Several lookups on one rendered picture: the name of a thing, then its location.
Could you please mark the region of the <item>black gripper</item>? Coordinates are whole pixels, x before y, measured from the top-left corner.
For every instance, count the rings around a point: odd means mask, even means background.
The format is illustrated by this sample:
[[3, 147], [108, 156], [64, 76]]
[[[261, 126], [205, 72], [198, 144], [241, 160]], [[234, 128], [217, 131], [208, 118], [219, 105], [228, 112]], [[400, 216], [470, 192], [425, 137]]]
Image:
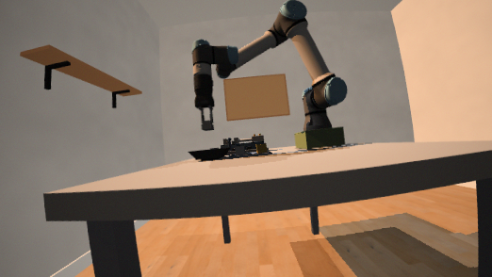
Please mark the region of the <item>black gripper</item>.
[[205, 120], [204, 108], [210, 109], [210, 122], [213, 123], [214, 99], [212, 97], [212, 72], [211, 66], [206, 63], [198, 63], [193, 66], [195, 107], [201, 110], [202, 121]]

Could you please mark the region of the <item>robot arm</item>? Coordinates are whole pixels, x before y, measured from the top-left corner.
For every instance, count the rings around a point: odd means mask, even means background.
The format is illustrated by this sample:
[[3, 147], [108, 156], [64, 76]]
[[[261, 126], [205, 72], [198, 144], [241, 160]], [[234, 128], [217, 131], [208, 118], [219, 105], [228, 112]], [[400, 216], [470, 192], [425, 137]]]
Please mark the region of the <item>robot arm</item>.
[[271, 29], [239, 50], [236, 46], [209, 46], [208, 41], [197, 40], [192, 44], [193, 66], [197, 63], [207, 63], [210, 66], [216, 64], [217, 76], [225, 79], [231, 72], [268, 49], [292, 39], [313, 80], [312, 87], [303, 92], [303, 130], [331, 128], [326, 108], [335, 106], [346, 98], [347, 85], [343, 79], [329, 72], [307, 29], [306, 12], [302, 2], [287, 0], [280, 8]]

